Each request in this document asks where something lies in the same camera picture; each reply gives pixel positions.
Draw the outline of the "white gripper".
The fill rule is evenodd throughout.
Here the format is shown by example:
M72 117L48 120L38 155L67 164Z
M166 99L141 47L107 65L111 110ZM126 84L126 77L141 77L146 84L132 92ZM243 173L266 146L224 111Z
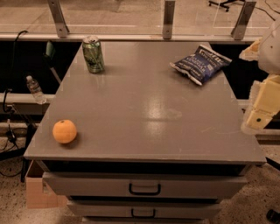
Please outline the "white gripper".
M239 58L258 61L261 70L270 74L265 80L253 82L241 130L250 135L263 130L280 111L280 18L269 30L242 50Z

